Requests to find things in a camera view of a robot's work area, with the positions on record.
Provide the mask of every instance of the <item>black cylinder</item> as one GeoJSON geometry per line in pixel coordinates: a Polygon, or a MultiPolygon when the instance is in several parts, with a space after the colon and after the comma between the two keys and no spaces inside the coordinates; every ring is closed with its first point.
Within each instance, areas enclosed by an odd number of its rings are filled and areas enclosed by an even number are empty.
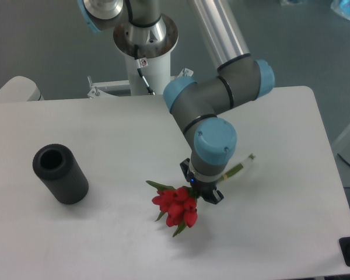
{"type": "Polygon", "coordinates": [[[63,204],[74,204],[88,192],[88,181],[72,152],[60,144],[41,148],[33,159],[37,177],[63,204]]]}

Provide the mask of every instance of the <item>silver metal arm tube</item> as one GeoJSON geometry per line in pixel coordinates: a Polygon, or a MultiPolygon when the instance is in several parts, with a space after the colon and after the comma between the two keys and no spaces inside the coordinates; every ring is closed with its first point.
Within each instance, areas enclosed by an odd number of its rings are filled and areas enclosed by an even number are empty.
{"type": "Polygon", "coordinates": [[[188,0],[188,3],[216,68],[249,53],[227,0],[188,0]]]}

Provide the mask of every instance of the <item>cylinder opening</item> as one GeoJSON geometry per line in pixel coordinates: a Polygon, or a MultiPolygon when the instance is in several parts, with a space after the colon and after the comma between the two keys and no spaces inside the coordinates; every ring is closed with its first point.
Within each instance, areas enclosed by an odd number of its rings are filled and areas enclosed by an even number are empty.
{"type": "Polygon", "coordinates": [[[62,163],[63,157],[58,150],[48,150],[40,158],[40,166],[47,170],[58,168],[62,163]]]}

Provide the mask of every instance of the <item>flower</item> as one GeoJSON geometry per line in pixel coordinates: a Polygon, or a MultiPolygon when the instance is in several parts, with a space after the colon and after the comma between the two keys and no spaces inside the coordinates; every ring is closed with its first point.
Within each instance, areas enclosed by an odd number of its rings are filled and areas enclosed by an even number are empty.
{"type": "Polygon", "coordinates": [[[168,213],[169,216],[174,220],[178,219],[179,217],[181,217],[183,220],[184,211],[185,209],[183,203],[174,201],[173,203],[171,203],[168,213]]]}
{"type": "Polygon", "coordinates": [[[197,202],[193,197],[188,197],[188,199],[184,202],[184,209],[188,211],[192,211],[196,209],[197,202]]]}
{"type": "Polygon", "coordinates": [[[178,235],[187,226],[191,228],[197,220],[197,201],[189,187],[180,187],[175,189],[172,186],[158,184],[147,181],[148,184],[157,188],[157,196],[153,197],[152,202],[159,206],[160,214],[157,221],[167,213],[166,225],[168,227],[177,226],[173,236],[178,235]]]}
{"type": "Polygon", "coordinates": [[[174,190],[157,191],[157,193],[159,195],[153,197],[152,202],[159,206],[161,212],[166,213],[169,210],[171,203],[174,201],[176,193],[174,190]]]}
{"type": "Polygon", "coordinates": [[[193,211],[186,211],[184,213],[184,221],[189,228],[194,226],[194,224],[197,221],[197,218],[197,209],[194,209],[193,211]]]}
{"type": "Polygon", "coordinates": [[[175,200],[177,201],[185,201],[189,197],[189,192],[185,187],[178,188],[175,194],[175,200]]]}

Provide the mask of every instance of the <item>tulip bouquet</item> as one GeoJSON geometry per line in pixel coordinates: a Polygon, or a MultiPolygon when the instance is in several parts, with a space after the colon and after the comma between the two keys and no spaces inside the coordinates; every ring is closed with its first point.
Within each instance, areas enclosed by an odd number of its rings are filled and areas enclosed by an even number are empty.
{"type": "MultiPolygon", "coordinates": [[[[217,183],[227,180],[243,168],[249,167],[254,158],[255,156],[251,154],[247,159],[223,174],[217,183]]],[[[146,182],[157,189],[158,195],[152,199],[152,202],[158,205],[160,210],[156,222],[167,213],[166,225],[168,227],[177,226],[173,237],[181,233],[186,227],[194,226],[197,221],[197,199],[200,197],[197,190],[186,186],[174,188],[153,181],[146,182]]]]}

